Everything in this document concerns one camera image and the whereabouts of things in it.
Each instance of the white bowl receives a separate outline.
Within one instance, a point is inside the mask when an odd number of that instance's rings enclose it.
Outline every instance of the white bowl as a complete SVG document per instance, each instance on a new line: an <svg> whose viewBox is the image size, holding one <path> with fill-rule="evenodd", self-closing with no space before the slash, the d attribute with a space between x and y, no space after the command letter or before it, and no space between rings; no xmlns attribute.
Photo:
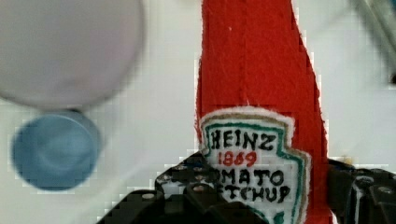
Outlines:
<svg viewBox="0 0 396 224"><path fill-rule="evenodd" d="M0 1L0 95L82 107L120 88L143 36L138 0Z"/></svg>

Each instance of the white table surface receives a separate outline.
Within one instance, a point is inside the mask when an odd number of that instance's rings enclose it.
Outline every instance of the white table surface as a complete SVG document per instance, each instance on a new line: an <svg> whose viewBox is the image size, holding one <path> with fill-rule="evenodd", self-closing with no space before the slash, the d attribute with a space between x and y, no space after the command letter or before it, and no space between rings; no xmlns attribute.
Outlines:
<svg viewBox="0 0 396 224"><path fill-rule="evenodd" d="M194 88L201 54L201 2L143 0L147 37L125 87L85 114L106 143L78 188L45 192L10 163L10 140L41 112L0 101L0 223L96 223L128 192L194 152ZM396 171L396 92L375 42L343 0L293 1L321 87L329 156Z"/></svg>

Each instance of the blue cup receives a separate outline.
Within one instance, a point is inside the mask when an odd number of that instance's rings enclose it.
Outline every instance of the blue cup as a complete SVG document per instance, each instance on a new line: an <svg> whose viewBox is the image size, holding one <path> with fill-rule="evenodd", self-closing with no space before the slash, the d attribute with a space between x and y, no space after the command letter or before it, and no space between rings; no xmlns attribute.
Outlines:
<svg viewBox="0 0 396 224"><path fill-rule="evenodd" d="M20 129L12 160L20 176L44 190L67 190L94 170L101 147L95 125L76 111L48 113Z"/></svg>

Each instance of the gray object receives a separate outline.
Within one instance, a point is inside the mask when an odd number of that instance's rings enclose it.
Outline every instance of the gray object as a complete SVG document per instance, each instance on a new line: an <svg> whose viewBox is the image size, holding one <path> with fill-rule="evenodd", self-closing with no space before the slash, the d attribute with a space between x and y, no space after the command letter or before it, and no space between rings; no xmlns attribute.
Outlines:
<svg viewBox="0 0 396 224"><path fill-rule="evenodd" d="M396 0L353 0L396 72Z"/></svg>
<svg viewBox="0 0 396 224"><path fill-rule="evenodd" d="M92 173L100 142L97 128L80 113L54 112L20 129L12 160L21 177L39 189L71 189Z"/></svg>

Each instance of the fabric texture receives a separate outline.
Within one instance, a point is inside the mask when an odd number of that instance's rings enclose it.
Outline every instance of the fabric texture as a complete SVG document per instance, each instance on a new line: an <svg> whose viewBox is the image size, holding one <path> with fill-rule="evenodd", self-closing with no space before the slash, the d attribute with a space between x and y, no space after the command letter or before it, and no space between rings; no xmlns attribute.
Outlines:
<svg viewBox="0 0 396 224"><path fill-rule="evenodd" d="M204 0L199 123L214 111L250 105L294 120L291 147L312 159L306 222L332 223L327 141L315 74L290 0Z"/></svg>

